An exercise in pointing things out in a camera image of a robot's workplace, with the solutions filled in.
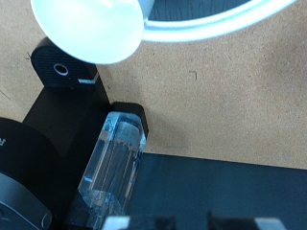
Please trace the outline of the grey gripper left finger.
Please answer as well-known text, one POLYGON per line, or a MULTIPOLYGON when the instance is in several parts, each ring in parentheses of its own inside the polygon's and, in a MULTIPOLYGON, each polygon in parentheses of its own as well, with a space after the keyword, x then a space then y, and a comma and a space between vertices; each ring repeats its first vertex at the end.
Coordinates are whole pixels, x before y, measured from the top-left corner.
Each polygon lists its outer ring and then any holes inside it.
POLYGON ((108 217, 101 230, 177 230, 177 223, 173 217, 108 217))

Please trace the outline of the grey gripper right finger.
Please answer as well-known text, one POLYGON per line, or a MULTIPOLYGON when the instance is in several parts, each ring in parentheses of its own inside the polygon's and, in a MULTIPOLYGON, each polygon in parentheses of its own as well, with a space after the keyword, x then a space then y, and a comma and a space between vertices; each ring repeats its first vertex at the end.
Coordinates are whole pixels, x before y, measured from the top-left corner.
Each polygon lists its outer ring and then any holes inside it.
POLYGON ((218 218, 208 220, 208 230, 287 230, 278 218, 218 218))

